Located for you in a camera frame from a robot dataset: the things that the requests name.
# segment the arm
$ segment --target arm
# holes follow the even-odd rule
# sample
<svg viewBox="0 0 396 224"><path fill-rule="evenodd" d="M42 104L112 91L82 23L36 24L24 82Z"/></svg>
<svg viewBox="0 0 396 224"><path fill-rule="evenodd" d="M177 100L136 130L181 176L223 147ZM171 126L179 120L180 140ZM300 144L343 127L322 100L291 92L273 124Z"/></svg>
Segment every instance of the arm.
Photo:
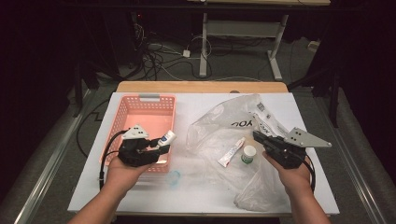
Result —
<svg viewBox="0 0 396 224"><path fill-rule="evenodd" d="M107 169L106 183L68 223L110 223L119 203L150 165L130 167L114 157Z"/></svg>
<svg viewBox="0 0 396 224"><path fill-rule="evenodd" d="M265 151L262 155L278 170L280 181L289 195L291 213L296 223L331 223L312 192L310 174L305 166L286 170Z"/></svg>

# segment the basket handle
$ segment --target basket handle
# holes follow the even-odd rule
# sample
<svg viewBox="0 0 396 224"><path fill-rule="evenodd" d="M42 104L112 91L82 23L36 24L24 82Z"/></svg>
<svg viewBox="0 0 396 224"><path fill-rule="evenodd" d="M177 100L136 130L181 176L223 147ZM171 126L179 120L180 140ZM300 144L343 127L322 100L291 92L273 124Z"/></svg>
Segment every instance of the basket handle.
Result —
<svg viewBox="0 0 396 224"><path fill-rule="evenodd" d="M160 102L160 94L157 93L139 93L140 102Z"/></svg>

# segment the wrist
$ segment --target wrist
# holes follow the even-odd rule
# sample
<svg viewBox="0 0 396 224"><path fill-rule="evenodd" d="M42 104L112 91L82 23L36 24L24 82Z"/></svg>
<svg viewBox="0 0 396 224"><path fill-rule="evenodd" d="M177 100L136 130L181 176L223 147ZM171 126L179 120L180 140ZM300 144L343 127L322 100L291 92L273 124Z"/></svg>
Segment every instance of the wrist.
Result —
<svg viewBox="0 0 396 224"><path fill-rule="evenodd" d="M312 196L314 192L309 184L298 186L298 188L285 188L286 193L289 197L299 198L304 196Z"/></svg>
<svg viewBox="0 0 396 224"><path fill-rule="evenodd" d="M286 189L286 193L289 195L291 201L301 201L307 198L315 198L314 192L311 188L308 189Z"/></svg>
<svg viewBox="0 0 396 224"><path fill-rule="evenodd" d="M110 185L104 185L100 191L100 193L105 194L107 197L110 197L114 200L121 201L126 193L127 190L121 190L117 188L112 188Z"/></svg>

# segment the desk leg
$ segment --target desk leg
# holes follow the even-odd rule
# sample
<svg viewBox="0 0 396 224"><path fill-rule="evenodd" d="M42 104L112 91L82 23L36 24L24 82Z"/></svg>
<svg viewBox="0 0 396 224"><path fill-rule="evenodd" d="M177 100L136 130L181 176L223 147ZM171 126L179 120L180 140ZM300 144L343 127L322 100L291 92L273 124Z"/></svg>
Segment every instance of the desk leg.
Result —
<svg viewBox="0 0 396 224"><path fill-rule="evenodd" d="M206 49L206 38L207 38L207 13L204 13L204 19L202 23L202 49L201 49L201 61L199 66L199 76L206 77L206 64L207 64L207 49Z"/></svg>
<svg viewBox="0 0 396 224"><path fill-rule="evenodd" d="M289 15L284 15L282 17L282 22L279 24L279 27L277 28L274 48L273 48L273 50L268 50L268 60L270 61L271 68L272 68L273 74L274 74L274 78L277 81L282 80L282 76L280 75L279 66L277 65L277 62L276 62L276 53L279 48L280 41L282 40L282 35L283 35L283 32L285 31L286 22L288 21L288 17L289 17Z"/></svg>

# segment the dark background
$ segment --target dark background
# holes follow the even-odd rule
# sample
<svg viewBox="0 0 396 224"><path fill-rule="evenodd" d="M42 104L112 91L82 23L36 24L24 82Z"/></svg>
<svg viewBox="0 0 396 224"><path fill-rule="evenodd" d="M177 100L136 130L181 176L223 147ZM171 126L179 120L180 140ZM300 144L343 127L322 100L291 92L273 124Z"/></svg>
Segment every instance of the dark background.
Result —
<svg viewBox="0 0 396 224"><path fill-rule="evenodd" d="M307 75L314 76L323 67L329 72L306 85L327 91L333 73L340 76L351 109L393 181L396 179L392 167L396 158L392 141L396 136L393 105L396 31L391 11L394 5L391 1L332 1L332 7L362 8L360 13L335 14L318 14L306 8L301 15L290 16L284 35L285 41L302 36L322 40ZM123 55L118 52L122 46L134 45L125 12L82 11L80 14L50 0L6 1L0 10L0 121L4 152L0 160L1 201L40 141L68 107L67 94L73 88L77 64L94 62L116 75L121 63L133 62L138 54L133 50ZM191 35L199 34L202 29L199 14L183 12L172 16L145 12L142 15L147 27L180 42L189 41ZM243 19L259 20L262 16ZM111 36L120 32L125 35L123 42L112 43ZM94 86L95 69L84 71L84 80Z"/></svg>

